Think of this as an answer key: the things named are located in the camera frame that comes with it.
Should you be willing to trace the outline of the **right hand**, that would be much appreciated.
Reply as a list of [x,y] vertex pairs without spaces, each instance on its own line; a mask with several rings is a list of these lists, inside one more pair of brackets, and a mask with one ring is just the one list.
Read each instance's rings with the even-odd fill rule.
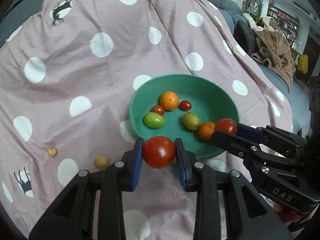
[[304,216],[298,215],[290,210],[285,209],[283,206],[274,203],[272,210],[280,217],[280,219],[285,222],[299,222],[304,219]]

